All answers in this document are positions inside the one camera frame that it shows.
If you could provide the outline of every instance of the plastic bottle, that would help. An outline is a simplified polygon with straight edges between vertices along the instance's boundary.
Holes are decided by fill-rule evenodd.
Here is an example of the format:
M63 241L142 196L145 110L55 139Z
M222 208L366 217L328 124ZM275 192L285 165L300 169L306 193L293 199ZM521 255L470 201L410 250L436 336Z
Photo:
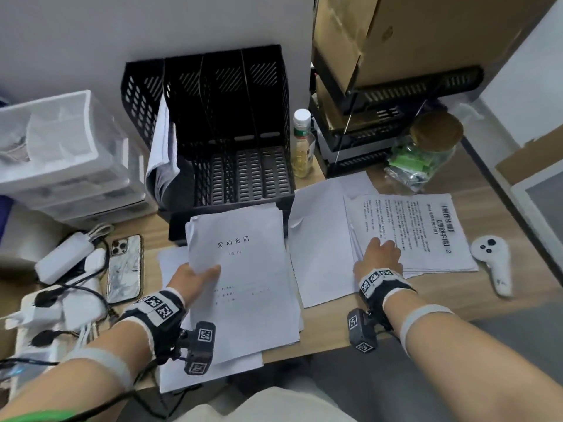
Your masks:
M311 133L311 113L300 109L293 114L293 136L295 151L291 158L293 173L298 178L306 177L311 171L315 153L315 136Z

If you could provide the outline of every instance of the white wall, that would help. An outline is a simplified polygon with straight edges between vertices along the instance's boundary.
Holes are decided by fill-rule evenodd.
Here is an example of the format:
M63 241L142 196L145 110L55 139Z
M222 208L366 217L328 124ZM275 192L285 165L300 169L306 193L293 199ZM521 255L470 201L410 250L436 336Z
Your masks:
M313 0L0 0L0 95L92 90L130 134L125 63L281 44L290 112L308 105Z
M552 6L480 98L519 146L563 124L563 0Z

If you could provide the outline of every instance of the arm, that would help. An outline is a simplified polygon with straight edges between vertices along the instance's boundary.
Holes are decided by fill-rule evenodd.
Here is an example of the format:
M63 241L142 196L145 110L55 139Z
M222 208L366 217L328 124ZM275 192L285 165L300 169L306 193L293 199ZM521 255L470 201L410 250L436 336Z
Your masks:
M374 268L402 274L392 241L370 243L354 267L359 280ZM389 296L384 312L396 332L407 315L427 303L414 291ZM409 329L412 360L461 421L563 420L563 388L492 336L447 313L423 316Z
M215 281L220 267L208 269L201 275L184 264L176 271L168 287L176 289L190 305L200 295L207 281ZM152 355L147 334L137 323L117 323L110 330L88 344L111 352L127 364L133 376L146 367ZM0 420L43 410L70 410L74 413L96 407L123 392L114 375L105 367L90 360L67 361L39 376L26 385L20 394L2 411ZM99 416L99 420L115 419L124 403Z

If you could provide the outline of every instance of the white controller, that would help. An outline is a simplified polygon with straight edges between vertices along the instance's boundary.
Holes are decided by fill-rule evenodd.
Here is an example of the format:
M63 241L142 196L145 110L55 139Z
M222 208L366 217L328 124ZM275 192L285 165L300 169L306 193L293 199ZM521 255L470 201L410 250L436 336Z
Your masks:
M511 297L512 277L508 243L500 237L485 235L471 244L471 254L490 268L496 292L500 296Z

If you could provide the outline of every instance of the glass jar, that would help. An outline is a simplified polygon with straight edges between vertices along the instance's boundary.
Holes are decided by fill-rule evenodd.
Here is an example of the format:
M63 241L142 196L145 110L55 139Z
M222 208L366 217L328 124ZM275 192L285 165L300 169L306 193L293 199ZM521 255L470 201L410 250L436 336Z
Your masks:
M420 192L452 157L463 138L463 126L452 114L437 111L420 115L409 131L406 143L393 148L385 173Z
M295 150L291 157L293 174L298 178L306 177L313 165L315 136L311 133L311 113L300 109L293 114L293 137Z

